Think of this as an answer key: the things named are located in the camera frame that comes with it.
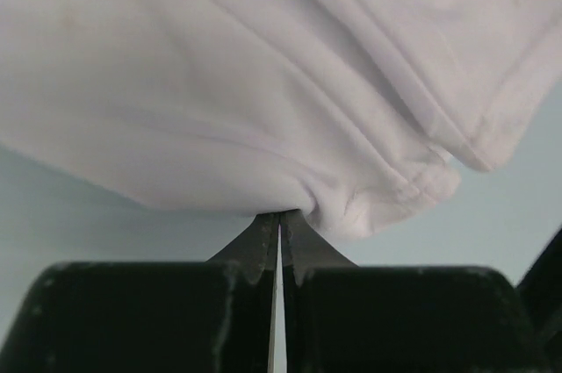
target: white cloth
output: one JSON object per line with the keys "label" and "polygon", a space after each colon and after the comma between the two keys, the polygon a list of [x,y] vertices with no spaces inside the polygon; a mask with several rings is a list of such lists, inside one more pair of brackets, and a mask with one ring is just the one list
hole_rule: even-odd
{"label": "white cloth", "polygon": [[359,237],[493,169],[562,0],[0,0],[0,144],[158,208]]}

